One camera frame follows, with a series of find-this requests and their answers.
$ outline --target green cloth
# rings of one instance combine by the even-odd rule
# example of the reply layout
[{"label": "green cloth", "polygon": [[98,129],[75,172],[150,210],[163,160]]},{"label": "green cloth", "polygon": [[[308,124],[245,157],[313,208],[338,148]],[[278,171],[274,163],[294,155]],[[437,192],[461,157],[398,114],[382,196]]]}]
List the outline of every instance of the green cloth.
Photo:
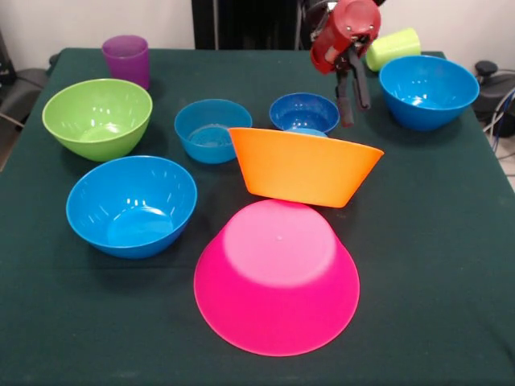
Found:
[{"label": "green cloth", "polygon": [[470,109],[432,133],[403,129],[369,74],[372,109],[331,136],[385,156],[345,208],[317,208],[358,267],[356,315],[326,347],[266,358],[219,338],[192,289],[206,244],[260,198],[236,161],[188,158],[174,116],[193,101],[225,98],[267,127],[276,98],[333,98],[336,79],[320,75],[307,52],[153,50],[150,61],[154,112],[133,154],[192,173],[192,220],[144,261],[108,257],[73,233],[66,198],[96,164],[47,133],[41,112],[57,91],[108,71],[100,50],[63,51],[0,174],[0,384],[515,383],[515,195]]}]

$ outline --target upside-down pink bowl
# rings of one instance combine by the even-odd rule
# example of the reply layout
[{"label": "upside-down pink bowl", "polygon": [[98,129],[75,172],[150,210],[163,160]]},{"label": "upside-down pink bowl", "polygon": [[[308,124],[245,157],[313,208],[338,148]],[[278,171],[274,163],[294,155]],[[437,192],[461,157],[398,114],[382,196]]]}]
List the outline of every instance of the upside-down pink bowl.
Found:
[{"label": "upside-down pink bowl", "polygon": [[289,356],[322,347],[348,325],[360,282],[317,211],[268,199],[241,209],[206,247],[194,290],[220,337],[255,354]]}]

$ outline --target yellow-green cup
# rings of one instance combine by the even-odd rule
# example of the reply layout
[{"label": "yellow-green cup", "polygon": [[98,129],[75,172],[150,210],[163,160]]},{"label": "yellow-green cup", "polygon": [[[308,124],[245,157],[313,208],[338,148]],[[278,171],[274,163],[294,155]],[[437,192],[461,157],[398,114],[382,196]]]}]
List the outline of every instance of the yellow-green cup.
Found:
[{"label": "yellow-green cup", "polygon": [[365,61],[372,71],[379,71],[393,59],[408,55],[420,55],[420,40],[413,28],[376,39],[369,47]]}]

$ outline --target plastic bowl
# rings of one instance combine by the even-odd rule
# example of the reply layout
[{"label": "plastic bowl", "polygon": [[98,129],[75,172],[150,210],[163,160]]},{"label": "plastic bowl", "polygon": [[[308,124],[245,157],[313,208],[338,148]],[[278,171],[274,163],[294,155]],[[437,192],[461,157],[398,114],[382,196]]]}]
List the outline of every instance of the plastic bowl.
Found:
[{"label": "plastic bowl", "polygon": [[196,205],[196,185],[180,165],[134,156],[96,167],[73,187],[66,203],[77,235],[104,253],[142,259],[180,235]]},{"label": "plastic bowl", "polygon": [[64,147],[92,161],[127,155],[145,133],[152,98],[137,84],[95,79],[54,95],[43,109],[43,123]]},{"label": "plastic bowl", "polygon": [[252,117],[238,103],[206,99],[180,110],[174,126],[190,157],[203,163],[222,163],[236,157],[228,128],[250,127]]},{"label": "plastic bowl", "polygon": [[338,108],[329,99],[309,92],[281,96],[270,106],[270,120],[281,130],[333,130],[340,120]]},{"label": "plastic bowl", "polygon": [[247,190],[343,207],[384,154],[353,142],[269,129],[229,129]]},{"label": "plastic bowl", "polygon": [[449,60],[413,55],[379,73],[386,104],[402,126],[430,131],[457,118],[479,95],[476,78]]},{"label": "plastic bowl", "polygon": [[356,266],[315,210],[273,199],[241,209],[204,250],[194,291],[223,339],[289,356],[333,340],[357,308]]},{"label": "plastic bowl", "polygon": [[321,131],[315,130],[315,129],[305,129],[303,127],[297,127],[295,129],[289,129],[286,130],[288,133],[297,133],[297,134],[307,134],[307,135],[314,135],[316,137],[323,137],[327,138],[328,136],[326,133],[322,133]]}]

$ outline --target green bowl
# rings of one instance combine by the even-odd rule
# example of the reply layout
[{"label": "green bowl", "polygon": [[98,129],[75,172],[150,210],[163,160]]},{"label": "green bowl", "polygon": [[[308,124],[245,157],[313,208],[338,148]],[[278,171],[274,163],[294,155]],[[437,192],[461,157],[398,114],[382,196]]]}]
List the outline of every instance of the green bowl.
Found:
[{"label": "green bowl", "polygon": [[145,133],[152,98],[137,84],[95,79],[54,95],[43,109],[43,124],[64,147],[92,161],[127,155]]}]

